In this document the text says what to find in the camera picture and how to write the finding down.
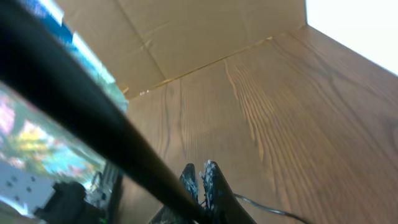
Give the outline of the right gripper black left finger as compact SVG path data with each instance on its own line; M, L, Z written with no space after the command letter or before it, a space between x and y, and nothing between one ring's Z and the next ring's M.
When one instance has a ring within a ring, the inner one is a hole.
M184 196L188 196L194 202L198 203L198 181L195 171L195 165L188 163L178 178L180 188L179 193L183 193ZM166 203L163 203L162 208L152 217L150 224L194 224L194 220L187 219L183 215L176 212L174 209L169 207Z

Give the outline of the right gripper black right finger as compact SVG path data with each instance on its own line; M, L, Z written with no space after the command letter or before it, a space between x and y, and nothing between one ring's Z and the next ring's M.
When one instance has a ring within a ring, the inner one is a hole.
M201 175L205 188L205 210L216 224L255 224L247 211L236 200L221 169L208 160Z

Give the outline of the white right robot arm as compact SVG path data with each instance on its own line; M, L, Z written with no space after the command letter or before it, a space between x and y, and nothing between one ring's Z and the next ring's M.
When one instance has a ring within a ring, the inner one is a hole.
M206 167L201 206L81 65L16 1L1 2L1 81L181 217L252 223L215 162Z

